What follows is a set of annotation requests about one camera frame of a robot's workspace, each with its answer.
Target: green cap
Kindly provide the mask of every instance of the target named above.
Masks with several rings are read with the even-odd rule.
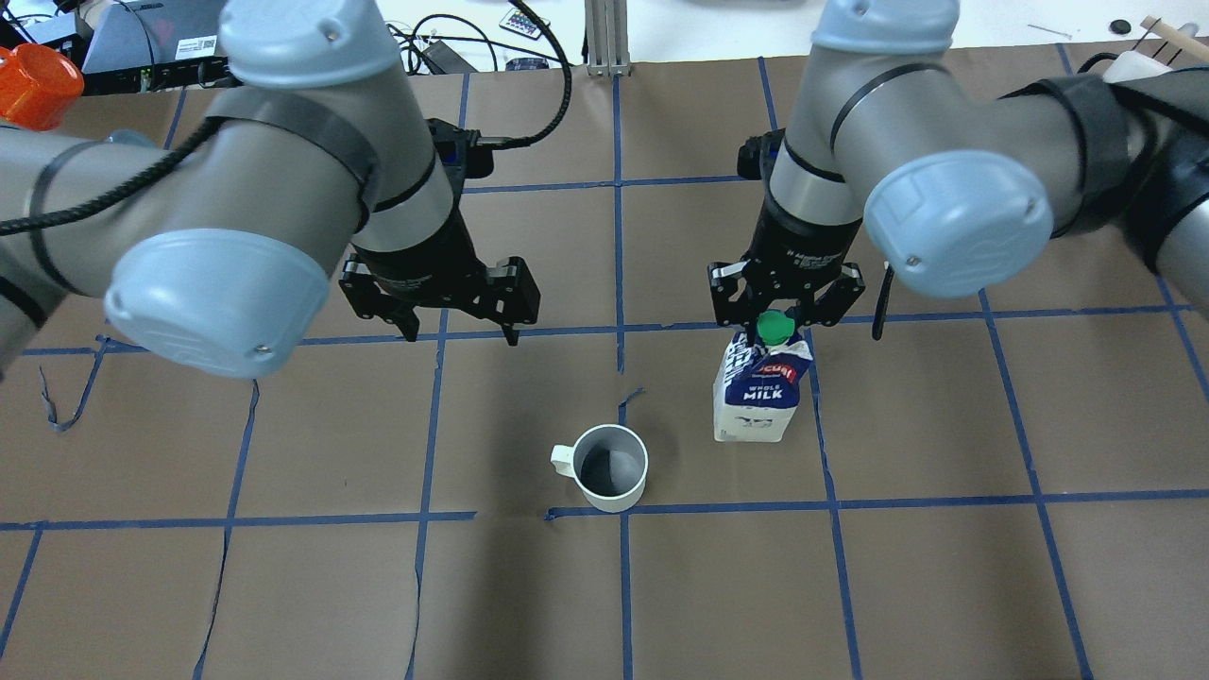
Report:
[[[764,345],[770,347],[788,340],[797,329],[798,324],[792,318],[776,310],[769,310],[759,315],[759,318],[756,319],[756,333],[759,334],[759,339],[764,341]]]

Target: blue and white carton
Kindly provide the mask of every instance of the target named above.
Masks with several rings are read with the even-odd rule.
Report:
[[[765,312],[765,315],[781,312]],[[718,442],[780,442],[798,409],[800,385],[814,362],[810,346],[789,321],[788,336],[767,333],[751,347],[736,333],[713,384],[713,438]]]

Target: barcode sticker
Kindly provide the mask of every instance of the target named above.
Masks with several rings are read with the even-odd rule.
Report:
[[[177,60],[213,57],[218,44],[219,36],[216,35],[203,35],[201,38],[181,40],[177,44]]]

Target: white mug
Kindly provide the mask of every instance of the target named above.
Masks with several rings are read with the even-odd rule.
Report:
[[[597,425],[580,434],[574,446],[556,445],[550,462],[604,512],[630,509],[647,488],[647,445],[620,425]]]

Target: robotic arm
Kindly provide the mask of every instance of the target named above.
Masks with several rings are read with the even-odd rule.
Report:
[[[956,21],[958,0],[828,1],[792,121],[740,150],[765,198],[742,260],[708,267],[717,322],[753,338],[788,299],[802,324],[838,323],[864,290],[844,261],[862,218],[890,275],[937,298],[1120,218],[1151,271],[1209,313],[1209,71],[1157,75],[1169,69],[1128,53],[1105,79],[979,104],[941,65]]]
[[[375,4],[231,0],[220,24],[249,85],[177,151],[0,127],[0,374],[76,293],[172,361],[265,375],[349,242],[359,316],[415,340],[416,306],[461,309],[516,344],[537,284],[522,258],[481,263],[458,209],[491,148],[423,119]]]

